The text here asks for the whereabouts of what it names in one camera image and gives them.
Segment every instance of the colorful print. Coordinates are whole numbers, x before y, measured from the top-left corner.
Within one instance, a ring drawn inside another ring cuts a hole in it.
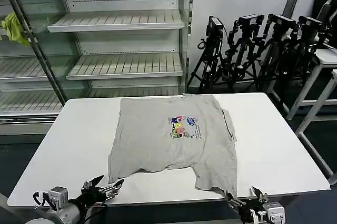
[[[168,119],[172,127],[172,138],[199,138],[201,139],[200,127],[197,119],[193,117],[177,116]]]

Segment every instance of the floor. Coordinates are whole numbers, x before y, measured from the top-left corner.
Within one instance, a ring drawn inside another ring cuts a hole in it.
[[[329,75],[322,75],[318,81],[314,93],[317,96],[324,84],[329,80]],[[299,83],[292,84],[290,91],[286,94],[288,105],[295,99],[300,89]],[[303,120],[303,114],[308,111],[301,109],[299,115],[289,122],[295,130]],[[337,108],[330,106],[321,113],[337,113]],[[329,166],[337,171],[337,141],[336,122],[318,122],[311,124],[306,130],[306,136],[323,156]],[[0,136],[0,193],[9,197],[22,172],[37,150],[39,144],[10,144],[29,138],[30,141],[39,142],[44,135],[20,135]],[[337,215],[334,213],[337,207],[337,186],[331,191],[317,192],[297,197],[286,207],[286,219],[288,224],[317,224],[337,223]],[[225,202],[204,202],[179,205],[156,205],[138,207],[118,207],[109,209],[106,216],[97,217],[93,223],[168,223],[204,221],[235,218],[236,215],[226,206]],[[16,217],[0,208],[0,223],[19,224]]]

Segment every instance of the gray t-shirt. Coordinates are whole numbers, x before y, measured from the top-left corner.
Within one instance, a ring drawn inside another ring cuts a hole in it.
[[[108,158],[109,183],[139,170],[191,166],[197,189],[218,187],[236,195],[235,142],[229,113],[212,95],[123,98]]]

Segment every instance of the yellow-green rag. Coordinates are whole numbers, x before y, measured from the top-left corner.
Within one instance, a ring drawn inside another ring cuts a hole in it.
[[[26,47],[29,46],[29,41],[23,33],[22,26],[14,12],[7,15],[1,24],[2,27],[7,31],[7,36],[10,41],[21,43]]]

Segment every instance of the white shelf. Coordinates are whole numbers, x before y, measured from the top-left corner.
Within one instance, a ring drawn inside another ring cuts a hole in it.
[[[64,76],[71,61],[69,56],[49,57],[56,76]],[[0,58],[0,82],[48,81],[36,57]]]
[[[185,27],[178,10],[69,13],[48,27],[56,32],[135,29],[180,29]]]
[[[179,53],[140,53],[81,56],[66,78],[84,80],[182,75]]]
[[[58,114],[62,104],[53,91],[0,93],[0,115]]]
[[[179,95],[178,87],[92,89],[89,98],[172,96],[172,95]]]

